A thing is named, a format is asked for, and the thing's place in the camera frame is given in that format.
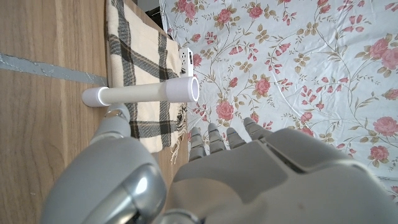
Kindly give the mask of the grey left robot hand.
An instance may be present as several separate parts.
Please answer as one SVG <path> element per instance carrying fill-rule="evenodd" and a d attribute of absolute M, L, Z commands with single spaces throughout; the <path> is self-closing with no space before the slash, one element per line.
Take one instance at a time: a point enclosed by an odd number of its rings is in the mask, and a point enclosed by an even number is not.
<path fill-rule="evenodd" d="M 360 162 L 292 129 L 252 119 L 244 141 L 210 124 L 210 154 L 198 130 L 192 155 L 170 185 L 111 105 L 90 145 L 63 171 L 42 223 L 396 223 L 397 205 Z"/>

